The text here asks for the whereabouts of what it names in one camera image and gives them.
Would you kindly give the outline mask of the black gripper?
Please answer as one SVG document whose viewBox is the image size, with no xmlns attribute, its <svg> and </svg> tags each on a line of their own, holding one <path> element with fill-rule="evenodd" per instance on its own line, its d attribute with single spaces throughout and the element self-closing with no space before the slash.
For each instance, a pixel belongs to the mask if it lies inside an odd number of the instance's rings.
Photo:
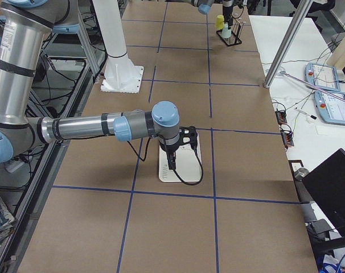
<svg viewBox="0 0 345 273">
<path fill-rule="evenodd" d="M 222 0 L 224 23 L 228 26 L 233 25 L 233 0 Z"/>
<path fill-rule="evenodd" d="M 178 145 L 167 145 L 167 163 L 170 170 L 176 170 L 176 151 L 178 150 Z"/>
</svg>

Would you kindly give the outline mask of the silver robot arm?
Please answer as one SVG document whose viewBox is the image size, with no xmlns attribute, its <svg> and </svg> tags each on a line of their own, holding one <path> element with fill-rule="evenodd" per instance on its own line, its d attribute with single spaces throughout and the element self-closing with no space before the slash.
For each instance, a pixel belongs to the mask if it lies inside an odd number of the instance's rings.
<svg viewBox="0 0 345 273">
<path fill-rule="evenodd" d="M 191 6 L 197 7 L 198 11 L 203 15 L 207 15 L 209 13 L 214 3 L 213 0 L 187 0 L 184 2 L 189 3 Z M 233 25 L 233 7 L 234 1 L 222 1 L 224 23 L 226 23 L 228 27 Z"/>
<path fill-rule="evenodd" d="M 169 159 L 183 145 L 177 107 L 169 101 L 151 111 L 89 117 L 32 117 L 25 111 L 44 36 L 79 27 L 77 1 L 2 1 L 6 21 L 0 45 L 0 164 L 56 141 L 114 136 L 119 141 L 157 138 Z"/>
</svg>

